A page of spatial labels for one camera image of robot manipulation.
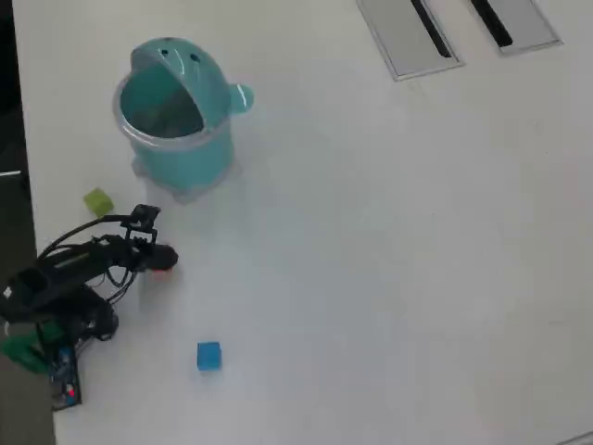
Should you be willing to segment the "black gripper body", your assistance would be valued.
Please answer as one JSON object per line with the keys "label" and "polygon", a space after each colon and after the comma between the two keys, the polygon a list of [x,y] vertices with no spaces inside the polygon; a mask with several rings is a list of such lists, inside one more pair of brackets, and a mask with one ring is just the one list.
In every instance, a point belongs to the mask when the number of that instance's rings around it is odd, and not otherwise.
{"label": "black gripper body", "polygon": [[124,246],[119,259],[119,266],[127,270],[149,270],[154,245],[157,241],[156,232],[136,235],[135,231],[127,230],[123,240]]}

